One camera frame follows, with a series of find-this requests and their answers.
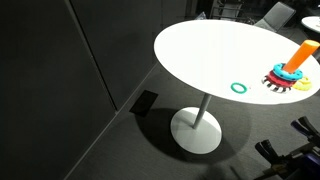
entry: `black object on floor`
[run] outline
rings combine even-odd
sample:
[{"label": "black object on floor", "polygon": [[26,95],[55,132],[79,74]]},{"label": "black object on floor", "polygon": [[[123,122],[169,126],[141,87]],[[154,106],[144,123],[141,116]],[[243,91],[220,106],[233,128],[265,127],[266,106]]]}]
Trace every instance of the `black object on floor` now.
[{"label": "black object on floor", "polygon": [[134,105],[131,107],[130,112],[145,117],[154,101],[157,99],[158,94],[144,90]]}]

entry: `dark gray wall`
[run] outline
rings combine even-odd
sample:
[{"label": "dark gray wall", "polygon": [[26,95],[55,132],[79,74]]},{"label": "dark gray wall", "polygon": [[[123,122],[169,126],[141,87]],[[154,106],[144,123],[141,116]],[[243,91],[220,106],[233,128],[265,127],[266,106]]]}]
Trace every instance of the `dark gray wall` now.
[{"label": "dark gray wall", "polygon": [[62,179],[114,116],[63,0],[0,6],[0,179]]},{"label": "dark gray wall", "polygon": [[161,1],[72,0],[111,97],[120,109],[155,64]]}]

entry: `table top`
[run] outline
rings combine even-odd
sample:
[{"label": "table top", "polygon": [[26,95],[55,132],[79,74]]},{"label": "table top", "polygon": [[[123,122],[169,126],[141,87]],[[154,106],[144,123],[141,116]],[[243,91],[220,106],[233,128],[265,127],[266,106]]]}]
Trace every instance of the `table top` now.
[{"label": "table top", "polygon": [[[261,80],[278,63],[287,63],[300,45],[271,31],[232,21],[192,20],[164,29],[154,51],[163,67],[205,93],[252,104],[292,103],[320,88],[320,66],[313,56],[299,67],[313,84],[309,91],[270,91]],[[248,91],[238,94],[231,84]]]},{"label": "table top", "polygon": [[301,23],[315,32],[320,33],[320,17],[319,16],[308,16],[301,20]]}]

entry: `table pedestal base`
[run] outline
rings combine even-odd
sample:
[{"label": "table pedestal base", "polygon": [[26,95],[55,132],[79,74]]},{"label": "table pedestal base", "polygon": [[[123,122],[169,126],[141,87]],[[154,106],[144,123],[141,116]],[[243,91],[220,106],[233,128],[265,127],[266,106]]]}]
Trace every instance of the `table pedestal base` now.
[{"label": "table pedestal base", "polygon": [[218,121],[205,112],[196,129],[193,124],[199,108],[188,107],[178,111],[171,121],[171,133],[176,142],[185,150],[195,154],[206,154],[221,142],[221,128]]}]

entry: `green ring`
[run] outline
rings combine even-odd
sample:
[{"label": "green ring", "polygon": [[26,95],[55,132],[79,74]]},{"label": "green ring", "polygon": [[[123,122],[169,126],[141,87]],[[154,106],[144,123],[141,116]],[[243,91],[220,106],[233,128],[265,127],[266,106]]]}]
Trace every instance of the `green ring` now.
[{"label": "green ring", "polygon": [[[234,88],[235,85],[241,86],[243,88],[243,90],[242,91],[236,90],[236,88]],[[231,89],[232,89],[232,91],[239,93],[239,94],[243,94],[243,93],[247,92],[247,87],[241,83],[238,83],[238,82],[232,83]]]}]

